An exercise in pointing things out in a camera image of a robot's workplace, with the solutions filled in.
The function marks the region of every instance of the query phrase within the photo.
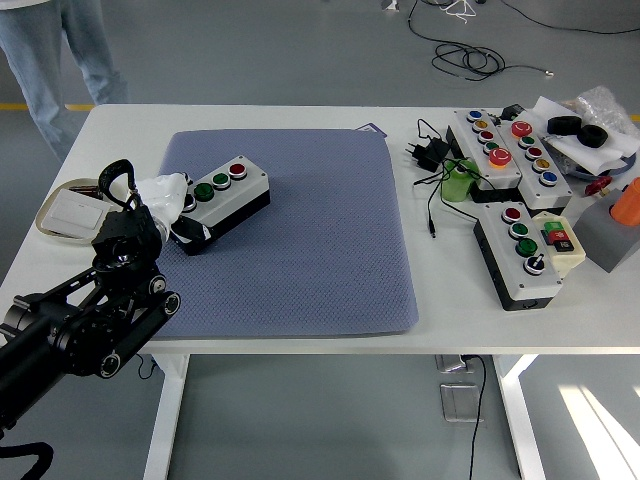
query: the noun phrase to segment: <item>white stand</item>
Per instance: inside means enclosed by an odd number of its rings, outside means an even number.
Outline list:
[[[537,355],[493,356],[522,480],[546,478],[520,385],[520,374],[533,363],[536,357]]]
[[[169,474],[189,355],[154,354],[153,358],[164,372],[164,384],[144,470],[144,480],[165,480]]]

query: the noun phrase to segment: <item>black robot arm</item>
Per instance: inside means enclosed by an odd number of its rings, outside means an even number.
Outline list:
[[[126,202],[109,191],[123,173]],[[99,186],[123,210],[106,216],[92,242],[92,268],[46,293],[15,297],[0,325],[7,340],[0,348],[0,438],[65,374],[115,375],[180,307],[158,271],[163,240],[136,191],[131,164],[107,167]],[[81,289],[89,293],[71,304]]]

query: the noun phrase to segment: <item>person's leg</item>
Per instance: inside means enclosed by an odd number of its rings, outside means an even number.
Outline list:
[[[129,89],[113,66],[100,0],[62,0],[62,28],[96,105],[129,103]]]
[[[57,0],[0,10],[0,47],[36,126],[60,161],[80,125],[64,107],[60,74],[61,20]]]

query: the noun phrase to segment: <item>white paper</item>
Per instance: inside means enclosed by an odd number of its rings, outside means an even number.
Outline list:
[[[522,112],[518,116],[518,120],[530,123],[539,137],[544,138],[554,148],[594,175],[600,175],[605,170],[626,166],[626,162],[621,160],[621,157],[630,157],[640,148],[640,140],[637,138],[605,127],[603,128],[609,137],[600,148],[585,147],[574,135],[566,137],[549,135],[547,133],[549,119],[567,115],[577,116],[568,108],[540,97],[535,107]]]

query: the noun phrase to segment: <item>gray mat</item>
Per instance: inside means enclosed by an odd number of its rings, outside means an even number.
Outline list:
[[[200,178],[237,155],[267,172],[271,204],[198,256],[164,248],[158,265],[183,304],[157,337],[362,335],[417,322],[380,134],[180,132],[160,173]]]

